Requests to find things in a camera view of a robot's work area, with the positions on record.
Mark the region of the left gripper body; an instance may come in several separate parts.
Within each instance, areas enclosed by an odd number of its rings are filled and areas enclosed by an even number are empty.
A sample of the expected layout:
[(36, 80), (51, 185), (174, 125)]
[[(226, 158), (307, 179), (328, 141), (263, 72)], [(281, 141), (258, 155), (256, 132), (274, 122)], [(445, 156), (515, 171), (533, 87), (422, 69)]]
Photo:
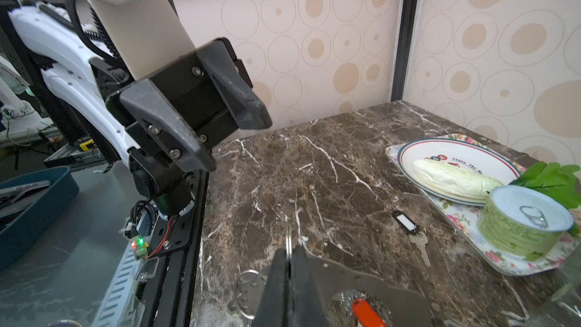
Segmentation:
[[(240, 130), (228, 112), (222, 98), (199, 62), (196, 52), (180, 58), (154, 72), (144, 80), (151, 80), (170, 104), (195, 131), (207, 148), (213, 148), (236, 130)], [(150, 136), (144, 127), (120, 103), (120, 93), (137, 82), (122, 68), (93, 58), (91, 68), (106, 109), (113, 118), (142, 143)]]

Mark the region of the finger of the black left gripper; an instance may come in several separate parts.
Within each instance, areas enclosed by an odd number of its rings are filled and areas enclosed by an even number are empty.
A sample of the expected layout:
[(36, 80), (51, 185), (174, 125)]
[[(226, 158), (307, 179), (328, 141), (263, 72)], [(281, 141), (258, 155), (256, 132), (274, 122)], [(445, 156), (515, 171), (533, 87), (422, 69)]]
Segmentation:
[(154, 142), (182, 171), (212, 172), (216, 169), (210, 151), (151, 80), (135, 82), (124, 88), (120, 93), (120, 103), (149, 136), (152, 134), (150, 126), (160, 130), (153, 136)]
[(272, 126), (266, 105), (254, 93), (245, 66), (227, 38), (207, 43), (196, 56), (239, 129), (267, 130)]

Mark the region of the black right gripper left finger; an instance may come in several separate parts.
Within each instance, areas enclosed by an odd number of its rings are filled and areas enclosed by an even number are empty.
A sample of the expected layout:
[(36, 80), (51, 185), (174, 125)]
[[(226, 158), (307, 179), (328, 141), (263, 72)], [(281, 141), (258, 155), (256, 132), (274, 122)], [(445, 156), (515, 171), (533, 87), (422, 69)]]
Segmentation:
[(287, 251), (278, 249), (269, 269), (260, 305), (252, 327), (287, 326), (288, 312), (289, 261)]

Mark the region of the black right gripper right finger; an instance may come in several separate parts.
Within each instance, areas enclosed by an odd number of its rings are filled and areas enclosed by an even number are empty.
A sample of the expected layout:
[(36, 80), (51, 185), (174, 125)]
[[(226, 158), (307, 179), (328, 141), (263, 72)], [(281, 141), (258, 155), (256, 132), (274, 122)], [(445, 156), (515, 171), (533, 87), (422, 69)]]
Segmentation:
[(328, 326), (303, 246), (296, 246), (293, 250), (288, 274), (288, 325)]

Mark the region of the red tagged key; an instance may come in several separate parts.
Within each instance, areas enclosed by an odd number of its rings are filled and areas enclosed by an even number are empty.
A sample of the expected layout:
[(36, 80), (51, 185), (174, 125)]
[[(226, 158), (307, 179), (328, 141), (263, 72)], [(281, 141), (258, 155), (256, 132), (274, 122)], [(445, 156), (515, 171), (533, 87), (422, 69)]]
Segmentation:
[(361, 327), (388, 327), (387, 323), (364, 298), (356, 298), (351, 304), (352, 312)]

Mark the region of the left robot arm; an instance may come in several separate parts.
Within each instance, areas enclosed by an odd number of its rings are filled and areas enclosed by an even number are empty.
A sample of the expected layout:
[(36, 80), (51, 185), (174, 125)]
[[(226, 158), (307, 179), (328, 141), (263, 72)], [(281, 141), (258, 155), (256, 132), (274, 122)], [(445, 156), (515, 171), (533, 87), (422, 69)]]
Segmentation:
[(140, 194), (174, 217), (192, 202), (187, 176), (215, 170), (212, 148), (237, 130), (267, 129), (272, 119), (228, 39), (167, 55), (168, 33), (141, 35), (137, 59), (163, 61), (138, 75), (112, 29), (93, 18), (95, 30), (86, 30), (76, 0), (64, 8), (1, 0), (1, 42), (59, 129), (73, 132), (66, 120), (76, 119), (109, 159), (130, 169)]

